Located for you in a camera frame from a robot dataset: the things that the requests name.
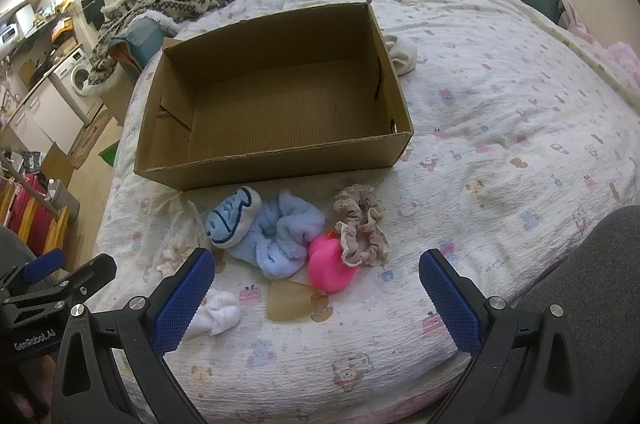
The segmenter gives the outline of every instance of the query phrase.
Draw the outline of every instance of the white patterned bed sheet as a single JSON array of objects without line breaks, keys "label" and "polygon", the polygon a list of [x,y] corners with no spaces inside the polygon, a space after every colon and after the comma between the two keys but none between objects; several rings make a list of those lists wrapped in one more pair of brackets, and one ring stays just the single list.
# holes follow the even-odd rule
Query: white patterned bed sheet
[{"label": "white patterned bed sheet", "polygon": [[[190,22],[178,38],[333,1],[362,0],[238,0]],[[360,269],[318,313],[274,323],[265,316],[269,283],[225,257],[214,286],[238,294],[239,325],[165,356],[209,422],[381,424],[427,405],[450,388],[467,357],[420,285],[423,250],[438,247],[483,293],[513,299],[607,213],[640,200],[640,94],[603,53],[519,0],[372,5],[384,32],[418,45],[417,68],[400,79],[415,128],[401,159],[389,169],[252,186],[265,197],[289,188],[330,214],[339,190],[372,184],[386,203],[388,263]],[[181,234],[206,245],[201,218],[234,190],[179,195],[134,175],[158,58],[136,85],[95,246],[115,258],[118,275],[92,309],[149,294],[168,239]],[[304,270],[293,279],[304,281]],[[141,413],[151,419],[148,409]]]}]

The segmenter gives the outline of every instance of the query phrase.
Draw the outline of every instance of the floor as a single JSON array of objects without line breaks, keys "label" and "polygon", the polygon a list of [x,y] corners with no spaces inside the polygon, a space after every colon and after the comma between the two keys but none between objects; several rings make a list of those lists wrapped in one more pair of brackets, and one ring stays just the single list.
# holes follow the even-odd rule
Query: floor
[{"label": "floor", "polygon": [[80,169],[74,171],[69,192],[80,202],[78,219],[68,226],[65,236],[65,270],[71,272],[91,259],[95,237],[100,229],[102,214],[109,197],[113,168],[100,152],[120,140],[122,127],[112,118]]}]

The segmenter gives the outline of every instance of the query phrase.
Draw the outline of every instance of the metal screw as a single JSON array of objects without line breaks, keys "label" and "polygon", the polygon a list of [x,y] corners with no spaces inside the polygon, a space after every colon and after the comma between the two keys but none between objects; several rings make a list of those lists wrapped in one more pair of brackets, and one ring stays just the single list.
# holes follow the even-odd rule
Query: metal screw
[{"label": "metal screw", "polygon": [[84,312],[84,305],[82,305],[82,303],[78,303],[78,305],[74,305],[73,308],[71,309],[71,315],[75,318],[77,318],[78,316],[81,316],[83,312]]},{"label": "metal screw", "polygon": [[507,306],[507,302],[502,299],[500,296],[491,296],[489,298],[489,305],[491,305],[496,310],[502,310]]},{"label": "metal screw", "polygon": [[144,308],[145,303],[146,303],[145,298],[143,298],[142,296],[136,296],[129,302],[129,308],[134,310],[140,310],[141,308]]},{"label": "metal screw", "polygon": [[564,310],[562,310],[562,307],[555,304],[549,307],[549,312],[551,312],[556,318],[560,318],[564,314]]}]

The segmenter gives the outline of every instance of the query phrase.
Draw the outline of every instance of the blue gripper pad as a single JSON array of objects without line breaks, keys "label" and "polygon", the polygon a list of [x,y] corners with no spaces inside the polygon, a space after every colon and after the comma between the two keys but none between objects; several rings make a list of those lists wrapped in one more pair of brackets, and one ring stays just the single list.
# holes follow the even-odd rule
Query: blue gripper pad
[{"label": "blue gripper pad", "polygon": [[156,316],[151,345],[158,356],[178,348],[215,275],[213,254],[205,250]]},{"label": "blue gripper pad", "polygon": [[65,255],[60,249],[54,249],[35,260],[30,261],[22,270],[22,281],[37,283],[65,264]]},{"label": "blue gripper pad", "polygon": [[[457,280],[471,282],[468,278],[460,278],[448,262],[446,265],[458,277]],[[425,251],[421,255],[418,274],[420,283],[427,291],[458,349],[470,353],[471,356],[478,354],[483,344],[481,321],[431,251]]]}]

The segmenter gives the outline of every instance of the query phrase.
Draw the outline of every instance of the pink rubber duck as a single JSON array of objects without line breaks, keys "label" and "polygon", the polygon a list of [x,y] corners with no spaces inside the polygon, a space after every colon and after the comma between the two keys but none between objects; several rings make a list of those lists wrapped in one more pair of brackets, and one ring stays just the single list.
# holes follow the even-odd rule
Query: pink rubber duck
[{"label": "pink rubber duck", "polygon": [[311,285],[324,292],[344,289],[356,274],[356,267],[342,262],[342,246],[333,231],[316,236],[309,244],[308,254]]}]

